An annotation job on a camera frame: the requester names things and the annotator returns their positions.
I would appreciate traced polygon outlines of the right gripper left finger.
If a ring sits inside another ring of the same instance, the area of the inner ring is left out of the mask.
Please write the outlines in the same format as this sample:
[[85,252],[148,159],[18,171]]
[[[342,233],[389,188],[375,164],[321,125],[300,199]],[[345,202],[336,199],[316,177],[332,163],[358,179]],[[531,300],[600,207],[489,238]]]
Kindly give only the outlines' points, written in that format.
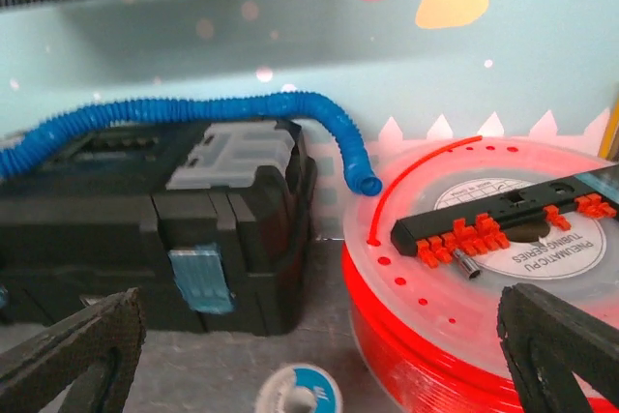
[[1,354],[1,410],[121,412],[145,337],[138,289],[103,298]]

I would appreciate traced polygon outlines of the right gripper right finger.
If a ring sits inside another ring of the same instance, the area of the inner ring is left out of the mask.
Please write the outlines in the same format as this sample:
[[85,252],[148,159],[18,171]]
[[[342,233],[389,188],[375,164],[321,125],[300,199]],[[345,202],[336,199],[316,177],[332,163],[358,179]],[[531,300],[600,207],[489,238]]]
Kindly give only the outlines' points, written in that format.
[[618,406],[618,330],[540,287],[502,290],[497,334],[525,412],[592,412],[582,379]]

